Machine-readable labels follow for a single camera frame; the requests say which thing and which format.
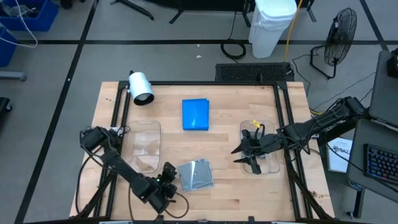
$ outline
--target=gray floor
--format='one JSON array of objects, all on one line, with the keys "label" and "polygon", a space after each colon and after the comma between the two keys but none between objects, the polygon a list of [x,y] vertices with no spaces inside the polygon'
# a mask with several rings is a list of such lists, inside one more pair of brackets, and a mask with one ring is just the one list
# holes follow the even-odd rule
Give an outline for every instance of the gray floor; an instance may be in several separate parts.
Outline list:
[{"label": "gray floor", "polygon": [[[60,9],[52,29],[35,32],[40,40],[78,40],[85,26],[93,0],[75,2],[73,9]],[[100,1],[88,40],[182,40],[226,39],[229,36],[233,13],[184,12],[170,25],[176,10],[135,0],[155,16],[155,21],[120,4]],[[398,40],[393,29],[396,0],[367,0],[373,17],[385,40]],[[346,7],[358,15],[355,40],[377,40],[359,0],[315,1],[312,22],[307,12],[298,15],[292,40],[325,40],[331,20]],[[12,32],[18,39],[30,39],[23,32]],[[237,16],[233,38],[247,39],[249,28],[242,16]],[[312,45],[291,45],[289,61],[309,53]],[[398,46],[389,45],[389,50]],[[284,45],[278,45],[269,58],[256,59],[247,45],[248,54],[240,60],[249,62],[281,62]],[[1,70],[18,70],[28,74],[25,82],[0,80],[0,96],[12,100],[14,109],[0,129],[0,216],[2,223],[13,223],[32,174],[44,137],[49,128],[65,77],[75,54],[76,45],[40,45],[36,49],[18,47],[10,66]],[[308,102],[316,107],[321,102],[365,78],[376,70],[380,45],[353,45],[338,67],[338,75],[326,80],[309,67],[309,57],[296,60],[299,72],[311,81]],[[217,63],[233,63],[220,51],[218,44],[192,45],[85,45],[67,99],[53,136],[42,174],[34,192],[25,222],[67,218],[75,191],[76,176],[83,151],[77,133],[89,126],[93,118],[100,84],[103,81],[126,79],[130,70],[144,72],[150,80],[214,80]],[[317,57],[315,63],[328,73],[333,70]],[[297,72],[295,79],[303,81]],[[373,76],[337,96],[362,98],[372,87]],[[332,99],[321,105],[325,110]],[[370,102],[364,99],[364,105]],[[328,177],[336,217],[349,220],[345,212],[353,209],[355,191]],[[370,191],[366,193],[362,219],[358,222],[394,223],[398,205]]]}]

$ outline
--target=floor fan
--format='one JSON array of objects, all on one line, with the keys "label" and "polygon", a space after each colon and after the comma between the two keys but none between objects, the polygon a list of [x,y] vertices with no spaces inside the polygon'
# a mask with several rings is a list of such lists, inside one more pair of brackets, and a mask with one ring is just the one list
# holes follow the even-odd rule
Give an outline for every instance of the floor fan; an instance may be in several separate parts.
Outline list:
[{"label": "floor fan", "polygon": [[[333,19],[326,42],[311,49],[310,65],[326,76],[327,79],[336,76],[337,65],[347,56],[355,35],[356,19],[356,13],[352,9],[346,8],[340,11]],[[322,47],[325,48],[324,59],[326,64],[333,67],[333,76],[327,75],[313,64],[314,51],[316,52]]]}]

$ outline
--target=blue block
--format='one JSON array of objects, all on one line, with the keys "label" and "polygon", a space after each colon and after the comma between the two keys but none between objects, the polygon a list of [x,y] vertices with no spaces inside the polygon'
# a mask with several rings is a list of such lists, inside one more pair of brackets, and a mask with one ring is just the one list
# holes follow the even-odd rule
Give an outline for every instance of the blue block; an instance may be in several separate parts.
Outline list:
[{"label": "blue block", "polygon": [[209,105],[207,99],[182,100],[182,128],[209,130]]},{"label": "blue block", "polygon": [[[13,43],[17,43],[17,40],[7,32],[6,28],[0,27],[0,37]],[[0,67],[8,66],[11,57],[15,52],[16,45],[7,43],[0,40]]]},{"label": "blue block", "polygon": [[[3,0],[3,3],[10,7],[16,6],[15,0]],[[18,3],[30,9],[33,7],[40,9],[37,17],[24,17],[30,31],[49,31],[58,14],[58,9],[51,0],[18,0]],[[9,30],[26,30],[20,18],[0,16],[0,23]]]}]

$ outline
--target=black keyboard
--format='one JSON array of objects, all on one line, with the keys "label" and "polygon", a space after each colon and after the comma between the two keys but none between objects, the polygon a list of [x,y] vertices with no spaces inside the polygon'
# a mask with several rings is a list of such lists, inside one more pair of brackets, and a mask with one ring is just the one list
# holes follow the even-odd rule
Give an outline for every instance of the black keyboard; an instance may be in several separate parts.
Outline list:
[{"label": "black keyboard", "polygon": [[217,64],[216,81],[294,81],[294,72],[288,62]]},{"label": "black keyboard", "polygon": [[364,147],[365,175],[398,185],[398,152],[371,144]]}]

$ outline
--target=white trash can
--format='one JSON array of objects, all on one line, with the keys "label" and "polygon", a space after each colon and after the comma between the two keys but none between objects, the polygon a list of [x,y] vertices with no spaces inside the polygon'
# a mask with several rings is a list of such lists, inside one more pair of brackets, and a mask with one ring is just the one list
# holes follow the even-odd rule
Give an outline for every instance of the white trash can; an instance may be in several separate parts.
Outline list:
[{"label": "white trash can", "polygon": [[295,0],[256,0],[249,35],[253,56],[265,58],[271,55],[296,10]]}]

